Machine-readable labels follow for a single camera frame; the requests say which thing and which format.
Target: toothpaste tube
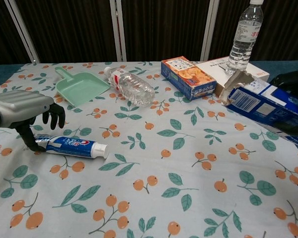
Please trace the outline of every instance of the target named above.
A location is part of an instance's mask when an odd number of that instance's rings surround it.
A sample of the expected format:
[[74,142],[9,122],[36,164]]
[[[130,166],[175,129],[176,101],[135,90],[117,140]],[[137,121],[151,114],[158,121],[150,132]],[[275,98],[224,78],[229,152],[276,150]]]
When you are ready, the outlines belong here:
[[51,154],[74,155],[86,158],[101,156],[107,158],[108,145],[99,144],[92,140],[81,140],[64,136],[39,134],[35,138],[38,145]]

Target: barcode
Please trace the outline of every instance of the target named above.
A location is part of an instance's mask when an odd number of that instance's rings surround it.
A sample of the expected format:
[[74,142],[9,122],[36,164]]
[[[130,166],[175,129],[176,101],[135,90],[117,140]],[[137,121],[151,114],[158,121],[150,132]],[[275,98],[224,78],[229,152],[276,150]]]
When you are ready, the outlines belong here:
[[246,112],[250,112],[260,102],[259,99],[250,96],[239,89],[233,93],[230,99],[233,100],[232,105]]

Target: dustpan handle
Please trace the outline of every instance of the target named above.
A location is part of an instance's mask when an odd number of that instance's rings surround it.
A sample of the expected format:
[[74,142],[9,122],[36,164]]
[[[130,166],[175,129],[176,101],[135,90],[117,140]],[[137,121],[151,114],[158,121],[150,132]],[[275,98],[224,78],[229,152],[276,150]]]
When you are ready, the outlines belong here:
[[62,67],[55,67],[55,72],[60,75],[62,78],[65,78],[67,80],[72,80],[73,76],[68,73],[65,69],[63,69]]

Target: green dustpan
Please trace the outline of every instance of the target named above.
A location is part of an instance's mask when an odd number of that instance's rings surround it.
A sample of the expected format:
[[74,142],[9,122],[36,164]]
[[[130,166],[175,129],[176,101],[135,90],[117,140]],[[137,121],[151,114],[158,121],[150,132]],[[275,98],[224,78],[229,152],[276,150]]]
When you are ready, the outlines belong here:
[[110,88],[110,85],[91,73],[71,75],[62,67],[55,68],[63,80],[56,84],[58,92],[73,106],[77,107],[97,97]]

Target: table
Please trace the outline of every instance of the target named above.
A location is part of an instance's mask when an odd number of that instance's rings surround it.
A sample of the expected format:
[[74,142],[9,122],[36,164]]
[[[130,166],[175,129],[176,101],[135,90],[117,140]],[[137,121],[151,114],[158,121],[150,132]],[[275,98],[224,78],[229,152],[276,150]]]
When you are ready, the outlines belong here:
[[[55,90],[56,66],[100,78],[106,66],[124,68],[154,87],[155,102],[138,108],[110,89],[74,108]],[[66,110],[63,129],[38,117],[34,133],[95,140],[110,154],[34,153],[16,131],[0,128],[0,237],[298,235],[298,149],[215,96],[189,102],[159,62],[28,64],[0,93],[17,89]]]

